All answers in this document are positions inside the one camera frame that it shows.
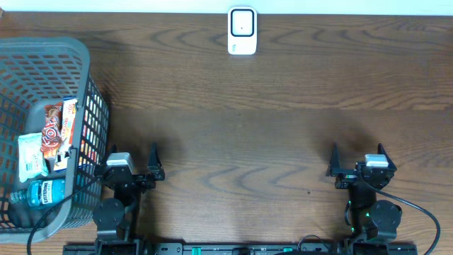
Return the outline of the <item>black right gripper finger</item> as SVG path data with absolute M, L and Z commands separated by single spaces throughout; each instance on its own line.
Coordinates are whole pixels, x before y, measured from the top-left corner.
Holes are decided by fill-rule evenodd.
M 330 171 L 335 171 L 336 169 L 339 169 L 339 168 L 340 168 L 340 160 L 339 160 L 339 154 L 338 154 L 338 146 L 336 143 L 334 143 L 328 169 Z
M 386 158 L 386 161 L 388 163 L 388 168 L 391 170 L 396 170 L 396 165 L 393 163 L 391 160 L 390 156 L 386 153 L 386 150 L 383 146 L 382 143 L 379 143 L 377 145 L 377 154 L 383 155 Z

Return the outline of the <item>cream snack chips bag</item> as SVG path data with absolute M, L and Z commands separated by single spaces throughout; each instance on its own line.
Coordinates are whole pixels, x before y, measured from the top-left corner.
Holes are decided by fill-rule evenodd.
M 61 126 L 62 143 L 57 151 L 57 158 L 54 164 L 55 172 L 62 172 L 67 169 L 70 150 L 72 148 L 77 102 L 78 100 L 75 97 L 65 97 L 63 99 Z

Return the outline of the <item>orange Top chocolate bar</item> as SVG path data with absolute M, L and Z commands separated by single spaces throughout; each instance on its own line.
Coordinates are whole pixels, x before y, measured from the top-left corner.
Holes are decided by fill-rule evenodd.
M 45 126 L 42 129 L 40 151 L 44 158 L 48 160 L 57 156 L 57 151 L 62 143 L 62 106 L 62 102 L 45 106 Z

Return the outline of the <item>mint green wipes pack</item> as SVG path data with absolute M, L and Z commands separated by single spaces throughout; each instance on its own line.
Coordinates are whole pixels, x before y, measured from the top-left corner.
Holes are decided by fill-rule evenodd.
M 41 152 L 40 132 L 21 135 L 18 138 L 18 175 L 19 181 L 25 183 L 39 175 L 47 176 L 47 168 L 43 153 Z

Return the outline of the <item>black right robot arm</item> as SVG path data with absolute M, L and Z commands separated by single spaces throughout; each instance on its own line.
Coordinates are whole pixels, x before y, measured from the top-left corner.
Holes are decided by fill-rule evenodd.
M 365 160 L 357 162 L 353 169 L 340 165 L 338 147 L 333 146 L 328 175 L 336 179 L 335 188 L 348 190 L 345 221 L 352 229 L 349 247 L 384 245 L 396 238 L 402 209 L 388 200 L 377 200 L 377 192 L 389 184 L 396 170 L 382 144 L 376 154 L 365 155 Z

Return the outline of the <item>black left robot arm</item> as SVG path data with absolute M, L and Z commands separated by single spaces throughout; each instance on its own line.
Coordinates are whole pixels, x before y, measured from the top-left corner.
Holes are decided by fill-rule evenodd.
M 153 254 L 154 248 L 135 233 L 142 194 L 156 188 L 165 179 L 156 143 L 151 144 L 147 172 L 135 174 L 132 156 L 112 147 L 94 176 L 103 186 L 113 191 L 112 198 L 103 199 L 93 212 L 97 226 L 94 243 L 96 254 Z

